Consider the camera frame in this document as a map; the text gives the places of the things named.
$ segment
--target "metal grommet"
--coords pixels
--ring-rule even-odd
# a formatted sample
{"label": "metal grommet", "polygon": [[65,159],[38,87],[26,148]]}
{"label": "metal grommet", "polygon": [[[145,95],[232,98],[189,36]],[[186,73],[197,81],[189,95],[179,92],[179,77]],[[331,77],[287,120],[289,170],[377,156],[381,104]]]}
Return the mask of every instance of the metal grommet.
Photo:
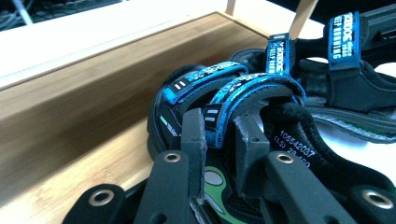
{"label": "metal grommet", "polygon": [[283,162],[283,163],[292,163],[292,162],[294,162],[294,158],[293,157],[291,157],[291,156],[289,156],[287,154],[283,154],[283,153],[277,154],[276,155],[276,159],[278,161]]}
{"label": "metal grommet", "polygon": [[99,189],[95,191],[92,195],[91,198],[89,199],[89,203],[92,206],[103,206],[114,198],[114,192],[111,191],[110,189]]}
{"label": "metal grommet", "polygon": [[394,206],[393,202],[389,198],[374,190],[364,189],[361,191],[361,195],[368,203],[375,205],[377,207],[383,209],[390,209],[393,208]]}
{"label": "metal grommet", "polygon": [[167,162],[177,162],[180,161],[180,155],[177,153],[168,153],[163,157],[163,159]]}

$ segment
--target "wooden shelf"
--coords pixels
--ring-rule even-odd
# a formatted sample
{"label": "wooden shelf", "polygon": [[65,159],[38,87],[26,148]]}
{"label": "wooden shelf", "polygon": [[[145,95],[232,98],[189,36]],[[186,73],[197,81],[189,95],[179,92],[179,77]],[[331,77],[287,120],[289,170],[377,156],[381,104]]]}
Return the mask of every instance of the wooden shelf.
{"label": "wooden shelf", "polygon": [[212,13],[1,90],[0,223],[61,223],[88,188],[147,178],[147,114],[167,76],[265,46]]}

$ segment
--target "wood grain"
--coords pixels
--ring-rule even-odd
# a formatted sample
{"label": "wood grain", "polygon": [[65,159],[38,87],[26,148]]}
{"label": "wood grain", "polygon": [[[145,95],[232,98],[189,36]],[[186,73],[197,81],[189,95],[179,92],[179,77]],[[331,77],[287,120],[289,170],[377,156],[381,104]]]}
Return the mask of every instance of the wood grain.
{"label": "wood grain", "polygon": [[86,189],[147,178],[147,114],[164,79],[265,45],[213,13],[0,91],[0,223],[61,223]]}

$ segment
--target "wooden surface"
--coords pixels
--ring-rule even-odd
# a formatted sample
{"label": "wooden surface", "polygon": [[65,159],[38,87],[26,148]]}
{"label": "wooden surface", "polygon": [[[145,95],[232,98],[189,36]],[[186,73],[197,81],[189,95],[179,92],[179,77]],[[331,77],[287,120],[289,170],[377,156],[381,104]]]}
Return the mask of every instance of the wooden surface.
{"label": "wooden surface", "polygon": [[0,223],[61,223],[86,189],[147,178],[147,114],[164,79],[265,45],[213,13],[0,91]]}

